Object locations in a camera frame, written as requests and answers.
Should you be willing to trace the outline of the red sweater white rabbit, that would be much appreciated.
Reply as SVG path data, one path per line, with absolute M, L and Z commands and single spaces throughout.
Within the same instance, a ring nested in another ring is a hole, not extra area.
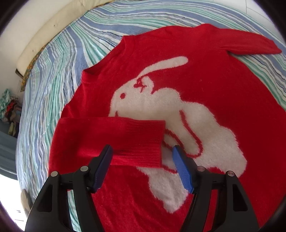
M 172 161 L 179 145 L 197 165 L 232 170 L 264 225 L 285 196 L 285 110 L 236 57 L 281 53 L 262 35 L 210 24 L 123 37 L 83 71 L 49 171 L 72 173 L 109 144 L 92 195 L 105 231 L 179 231 L 192 200 Z

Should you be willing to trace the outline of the pile of colourful clothes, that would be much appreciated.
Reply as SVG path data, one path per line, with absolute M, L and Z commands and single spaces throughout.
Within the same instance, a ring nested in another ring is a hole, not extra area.
M 11 93 L 9 89 L 1 94 L 1 131 L 17 138 L 22 113 L 22 104 L 18 96 Z

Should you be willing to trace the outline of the patterned cushion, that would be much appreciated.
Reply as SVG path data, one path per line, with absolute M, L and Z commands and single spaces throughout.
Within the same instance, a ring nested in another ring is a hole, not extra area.
M 29 193 L 25 189 L 21 191 L 20 197 L 21 197 L 21 204 L 23 206 L 25 215 L 26 217 L 28 217 L 31 211 L 31 208 L 33 206 L 33 202 L 31 200 Z

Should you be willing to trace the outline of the blue grey curtain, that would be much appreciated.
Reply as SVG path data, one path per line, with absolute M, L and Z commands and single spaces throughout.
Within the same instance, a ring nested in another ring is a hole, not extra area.
M 1 121 L 0 131 L 0 166 L 1 175 L 17 180 L 16 174 L 16 142 L 17 139 L 8 134 L 9 125 Z

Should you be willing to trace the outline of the yellow patterned sheet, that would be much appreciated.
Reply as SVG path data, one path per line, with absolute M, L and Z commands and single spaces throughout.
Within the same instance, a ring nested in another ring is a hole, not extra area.
M 34 67 L 34 64 L 36 63 L 37 59 L 39 58 L 40 54 L 42 53 L 42 51 L 44 50 L 44 48 L 46 47 L 46 44 L 40 49 L 40 51 L 34 56 L 34 58 L 31 60 L 30 64 L 28 65 L 28 68 L 26 69 L 26 72 L 23 76 L 22 79 L 22 84 L 21 84 L 21 88 L 20 91 L 24 92 L 25 91 L 25 87 L 27 84 L 27 81 L 29 79 L 29 75 Z

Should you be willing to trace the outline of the striped blue green bedspread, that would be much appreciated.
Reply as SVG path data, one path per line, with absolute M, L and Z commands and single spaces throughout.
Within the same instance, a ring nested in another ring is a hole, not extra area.
M 285 45 L 242 11 L 208 1 L 115 1 L 72 22 L 44 48 L 29 75 L 16 150 L 21 189 L 35 201 L 49 171 L 53 136 L 64 107 L 82 82 L 82 73 L 106 57 L 125 36 L 162 27 L 210 24 L 262 35 L 281 56 L 238 55 L 285 110 Z

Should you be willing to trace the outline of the cream pillow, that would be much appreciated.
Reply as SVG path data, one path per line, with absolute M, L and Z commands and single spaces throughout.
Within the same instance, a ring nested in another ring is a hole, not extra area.
M 16 63 L 16 70 L 24 75 L 36 54 L 58 33 L 76 19 L 82 17 L 93 8 L 99 7 L 109 0 L 71 1 L 55 13 L 31 38 Z

